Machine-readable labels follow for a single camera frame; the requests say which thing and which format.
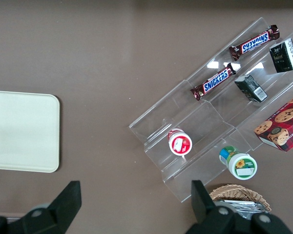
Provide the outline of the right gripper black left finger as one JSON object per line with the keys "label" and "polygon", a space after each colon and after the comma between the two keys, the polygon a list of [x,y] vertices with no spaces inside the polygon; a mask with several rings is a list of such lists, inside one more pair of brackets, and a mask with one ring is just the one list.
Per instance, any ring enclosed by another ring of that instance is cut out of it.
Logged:
{"label": "right gripper black left finger", "polygon": [[81,184],[71,181],[46,208],[33,209],[11,223],[0,216],[0,234],[64,234],[81,206]]}

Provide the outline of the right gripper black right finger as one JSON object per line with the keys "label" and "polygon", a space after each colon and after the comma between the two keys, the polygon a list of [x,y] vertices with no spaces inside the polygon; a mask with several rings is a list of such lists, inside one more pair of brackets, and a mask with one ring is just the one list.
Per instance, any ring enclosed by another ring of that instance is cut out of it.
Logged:
{"label": "right gripper black right finger", "polygon": [[191,182],[191,205],[197,222],[188,234],[291,234],[277,216],[257,213],[250,220],[232,209],[216,206],[200,180]]}

